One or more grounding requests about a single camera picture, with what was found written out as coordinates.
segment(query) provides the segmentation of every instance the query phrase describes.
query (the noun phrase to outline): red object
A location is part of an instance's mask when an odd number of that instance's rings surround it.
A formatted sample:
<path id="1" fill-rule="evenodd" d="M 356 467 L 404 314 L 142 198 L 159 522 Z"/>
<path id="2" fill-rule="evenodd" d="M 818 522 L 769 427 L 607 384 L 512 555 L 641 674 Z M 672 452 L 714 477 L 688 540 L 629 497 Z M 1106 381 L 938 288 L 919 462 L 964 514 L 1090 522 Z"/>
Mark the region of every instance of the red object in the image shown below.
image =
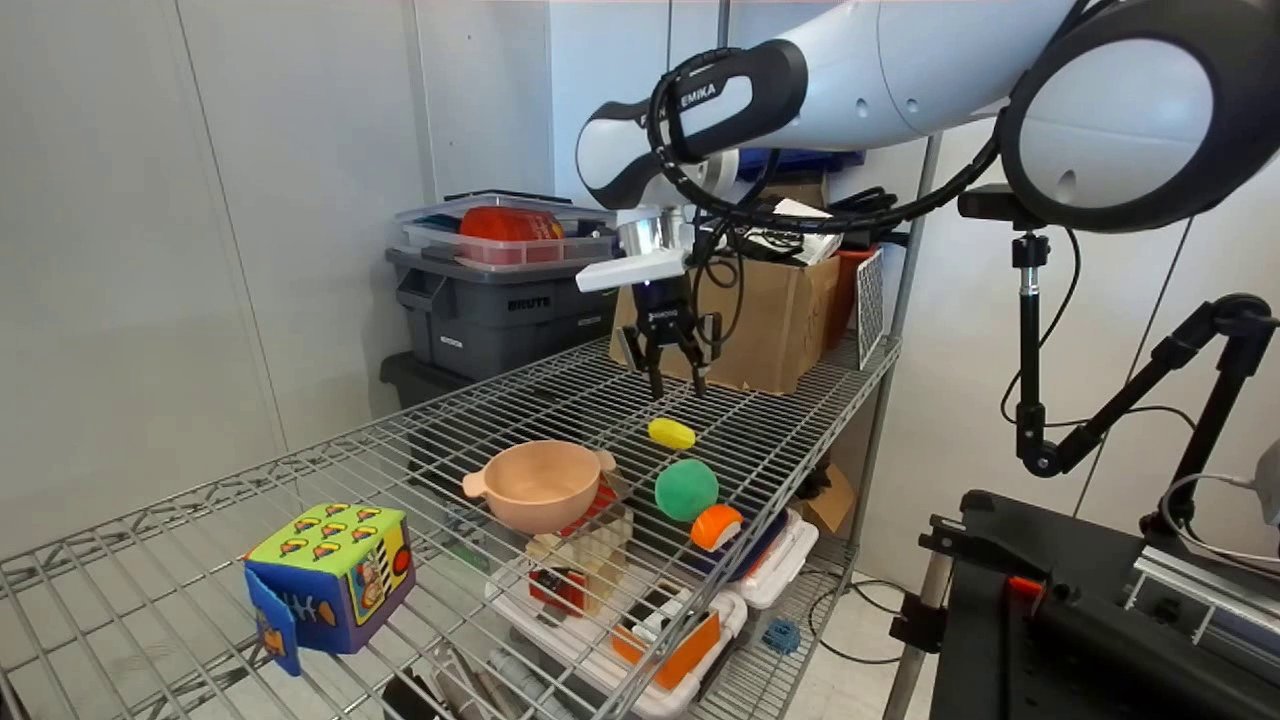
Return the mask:
<path id="1" fill-rule="evenodd" d="M 410 553 L 410 549 L 402 549 L 402 553 L 392 555 L 392 572 L 398 572 L 398 578 L 410 578 L 410 572 L 412 572 L 412 553 Z"/>
<path id="2" fill-rule="evenodd" d="M 486 264 L 558 264 L 566 262 L 566 227 L 535 207 L 468 207 L 460 219 L 468 240 L 499 240 L 509 250 L 464 243 L 460 257 Z"/>
<path id="3" fill-rule="evenodd" d="M 1046 599 L 1046 580 L 1032 578 L 1006 578 L 1006 596 L 1017 604 L 1039 604 Z"/>
<path id="4" fill-rule="evenodd" d="M 656 687 L 672 692 L 726 635 L 726 621 L 709 613 L 656 668 Z M 636 641 L 625 624 L 611 630 L 611 653 L 625 666 L 641 666 L 648 645 Z"/>
<path id="5" fill-rule="evenodd" d="M 611 481 L 602 481 L 588 514 L 586 514 L 582 522 L 572 522 L 572 525 L 568 525 L 566 534 L 558 534 L 558 537 L 577 537 L 577 534 L 588 527 L 596 517 L 603 517 L 611 503 L 619 503 L 619 493 L 618 493 Z"/>
<path id="6" fill-rule="evenodd" d="M 588 578 L 577 569 L 528 572 L 528 596 L 550 613 L 582 617 L 588 610 Z"/>

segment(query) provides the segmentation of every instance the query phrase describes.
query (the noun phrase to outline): yellow object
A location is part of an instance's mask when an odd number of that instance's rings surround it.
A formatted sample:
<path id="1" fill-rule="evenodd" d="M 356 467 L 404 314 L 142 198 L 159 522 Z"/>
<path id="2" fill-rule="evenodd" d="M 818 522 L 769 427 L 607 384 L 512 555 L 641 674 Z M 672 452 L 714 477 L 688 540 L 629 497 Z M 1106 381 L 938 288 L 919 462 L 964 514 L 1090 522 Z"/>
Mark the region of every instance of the yellow object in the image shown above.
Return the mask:
<path id="1" fill-rule="evenodd" d="M 675 417 L 648 421 L 648 440 L 672 452 L 692 452 L 696 434 L 681 423 Z"/>

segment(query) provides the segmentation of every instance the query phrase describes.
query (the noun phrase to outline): metal frame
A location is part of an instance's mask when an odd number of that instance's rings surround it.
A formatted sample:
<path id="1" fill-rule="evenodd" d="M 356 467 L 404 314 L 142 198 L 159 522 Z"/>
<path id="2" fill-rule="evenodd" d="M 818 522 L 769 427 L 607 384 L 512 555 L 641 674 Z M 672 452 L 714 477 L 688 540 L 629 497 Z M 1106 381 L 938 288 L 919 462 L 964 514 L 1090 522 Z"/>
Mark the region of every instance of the metal frame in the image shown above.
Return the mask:
<path id="1" fill-rule="evenodd" d="M 509 645 L 480 583 L 520 555 L 523 540 L 457 493 L 457 481 L 498 449 L 533 438 L 611 449 L 632 507 L 632 563 L 709 599 L 746 563 L 746 549 L 787 507 L 894 362 L 884 348 L 858 372 L 849 345 L 795 396 L 714 388 L 696 401 L 681 384 L 651 401 L 644 378 L 607 364 L 602 345 L 586 345 L 447 391 L 340 440 L 0 559 L 0 682 L 34 716 L 392 716 L 382 699 L 392 677 L 430 668 L 468 685 L 464 668 L 437 666 L 441 650 L 460 650 L 468 666 L 486 668 L 486 653 Z M 714 559 L 714 572 L 692 572 L 692 559 L 703 555 L 684 546 L 684 527 L 651 507 L 651 481 L 675 462 L 644 440 L 644 421 L 656 412 L 681 412 L 701 427 L 701 457 L 718 467 L 726 500 L 748 517 L 740 546 Z M 290 682 L 256 653 L 239 555 L 300 507 L 330 500 L 404 507 L 419 572 L 404 610 L 366 653 L 309 653 L 309 674 Z M 528 696 L 516 685 L 509 692 L 528 716 L 551 699 L 577 716 L 625 716 L 681 635 L 684 630 L 672 630 L 611 696 L 582 692 L 577 666 L 588 653 L 568 668 L 516 655 L 545 692 Z M 703 692 L 701 716 L 774 711 L 778 696 L 787 699 L 806 653 L 794 660 L 759 653 L 738 655 L 738 674 Z M 499 716 L 499 703 L 476 696 L 473 711 Z"/>

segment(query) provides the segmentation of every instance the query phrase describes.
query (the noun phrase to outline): colorful cube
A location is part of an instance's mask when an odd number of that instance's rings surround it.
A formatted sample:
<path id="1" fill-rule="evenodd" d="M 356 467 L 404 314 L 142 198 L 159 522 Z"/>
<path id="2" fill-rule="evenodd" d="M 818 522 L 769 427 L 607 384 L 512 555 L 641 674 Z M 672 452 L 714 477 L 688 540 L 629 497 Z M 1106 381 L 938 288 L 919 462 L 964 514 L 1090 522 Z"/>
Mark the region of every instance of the colorful cube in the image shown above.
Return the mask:
<path id="1" fill-rule="evenodd" d="M 243 555 L 259 645 L 300 677 L 298 650 L 356 653 L 410 596 L 404 514 L 317 503 Z"/>

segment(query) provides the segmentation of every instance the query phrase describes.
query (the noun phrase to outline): black mount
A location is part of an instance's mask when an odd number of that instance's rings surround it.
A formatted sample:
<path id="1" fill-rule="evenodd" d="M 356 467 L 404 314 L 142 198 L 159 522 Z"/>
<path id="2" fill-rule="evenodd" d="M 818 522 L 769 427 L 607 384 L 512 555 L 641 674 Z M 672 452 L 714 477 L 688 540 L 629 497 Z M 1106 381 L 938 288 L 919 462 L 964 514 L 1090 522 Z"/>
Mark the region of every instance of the black mount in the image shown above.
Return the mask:
<path id="1" fill-rule="evenodd" d="M 1172 473 L 1172 486 L 1206 473 L 1234 406 L 1246 381 L 1261 368 L 1276 322 L 1261 295 L 1219 295 L 1199 305 L 1172 337 L 1153 348 L 1153 362 L 1084 423 L 1077 423 L 1062 446 L 1046 440 L 1046 406 L 1039 406 L 1039 270 L 1050 262 L 1050 240 L 1038 238 L 1046 227 L 1027 215 L 1008 189 L 978 189 L 960 198 L 960 215 L 1008 219 L 1019 238 L 1013 240 L 1013 270 L 1019 273 L 1019 406 L 1017 406 L 1017 457 L 1038 477 L 1071 473 L 1090 452 L 1106 446 L 1111 423 L 1129 417 L 1167 372 L 1198 362 L 1198 353 L 1223 337 L 1229 348 L 1218 364 L 1218 388 L 1199 412 L 1199 423 Z M 1140 534 L 1158 546 L 1178 540 L 1172 525 L 1192 525 L 1198 517 L 1198 486 L 1182 486 L 1167 497 L 1167 517 L 1158 507 L 1140 522 Z"/>
<path id="2" fill-rule="evenodd" d="M 629 341 L 632 364 L 648 378 L 648 391 L 665 396 L 660 362 L 665 362 L 665 348 L 681 348 L 688 362 L 692 396 L 703 396 L 709 353 L 714 362 L 720 355 L 720 318 L 688 314 L 692 305 L 688 305 L 684 277 L 636 285 L 632 302 L 636 302 L 636 323 L 625 329 L 625 341 Z"/>

